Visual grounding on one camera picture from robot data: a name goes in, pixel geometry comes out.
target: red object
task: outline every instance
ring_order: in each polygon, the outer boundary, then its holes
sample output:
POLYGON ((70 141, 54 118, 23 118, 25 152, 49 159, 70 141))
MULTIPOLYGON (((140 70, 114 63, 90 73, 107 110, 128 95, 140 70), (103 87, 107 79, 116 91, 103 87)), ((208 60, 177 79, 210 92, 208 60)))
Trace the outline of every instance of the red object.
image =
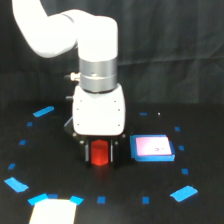
POLYGON ((96 140, 91 142, 91 163, 97 166, 109 162, 109 146, 107 141, 96 140))

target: pink square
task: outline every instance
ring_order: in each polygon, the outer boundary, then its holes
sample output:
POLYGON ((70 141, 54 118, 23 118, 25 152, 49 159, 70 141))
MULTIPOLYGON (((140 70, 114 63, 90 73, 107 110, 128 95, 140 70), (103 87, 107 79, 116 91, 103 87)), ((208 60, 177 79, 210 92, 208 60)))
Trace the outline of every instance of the pink square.
POLYGON ((172 155, 167 137, 136 138, 138 156, 172 155))

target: blue tape marker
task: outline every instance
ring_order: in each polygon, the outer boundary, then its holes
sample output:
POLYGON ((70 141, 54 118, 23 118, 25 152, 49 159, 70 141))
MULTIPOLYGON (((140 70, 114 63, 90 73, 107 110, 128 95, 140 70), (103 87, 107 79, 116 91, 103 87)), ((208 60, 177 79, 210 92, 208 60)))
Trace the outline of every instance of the blue tape marker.
POLYGON ((45 199, 48 199, 48 196, 46 194, 41 194, 41 195, 38 195, 38 196, 36 196, 34 198, 29 199, 28 202, 33 206, 37 202, 43 201, 45 199))
POLYGON ((138 162, 168 162, 174 161, 175 150, 173 143, 170 141, 170 148, 172 155, 157 155, 157 156, 139 156, 137 153, 137 144, 136 138, 139 137, 166 137, 166 135, 133 135, 130 136, 130 145, 131 145, 131 158, 134 158, 138 162))
POLYGON ((147 116, 147 113, 140 113, 141 116, 147 116))
POLYGON ((75 204, 77 204, 77 205, 80 205, 80 204, 83 202, 83 200, 84 200, 84 199, 82 199, 82 198, 78 198, 78 197, 76 197, 76 196, 72 196, 72 197, 70 198, 70 201, 73 202, 73 203, 75 203, 75 204))
POLYGON ((182 169, 182 174, 188 175, 188 169, 182 169))
POLYGON ((179 145, 179 149, 180 149, 181 151, 184 151, 184 146, 183 146, 183 145, 179 145))
POLYGON ((40 111, 37 111, 37 112, 33 113, 33 115, 35 117, 40 117, 40 116, 42 116, 44 114, 47 114, 47 113, 51 112, 52 110, 54 110, 54 107, 51 107, 51 106, 50 107, 46 107, 46 108, 44 108, 44 109, 42 109, 40 111))
POLYGON ((58 198, 57 194, 48 194, 47 196, 49 199, 57 199, 58 198))
POLYGON ((180 131, 180 128, 179 127, 175 127, 175 131, 180 131))
POLYGON ((33 125, 32 122, 28 122, 28 123, 27 123, 27 127, 31 127, 32 125, 33 125))
POLYGON ((12 170, 12 169, 15 167, 15 165, 16 165, 16 164, 11 163, 11 164, 9 165, 8 169, 9 169, 9 170, 12 170))
POLYGON ((196 193, 198 193, 198 191, 196 189, 194 189, 193 187, 190 187, 190 186, 186 186, 186 187, 174 192, 170 196, 173 197, 176 201, 181 202, 196 193))
POLYGON ((142 204, 149 204, 149 197, 143 197, 142 204))
POLYGON ((17 193, 25 191, 27 188, 29 188, 27 185, 20 183, 18 180, 16 180, 14 177, 11 177, 7 180, 5 180, 5 183, 8 184, 14 191, 17 193))
POLYGON ((21 140, 19 145, 25 145, 26 144, 26 140, 21 140))
POLYGON ((99 196, 98 199, 97 199, 97 203, 98 204, 105 204, 106 202, 106 198, 103 197, 103 196, 99 196))

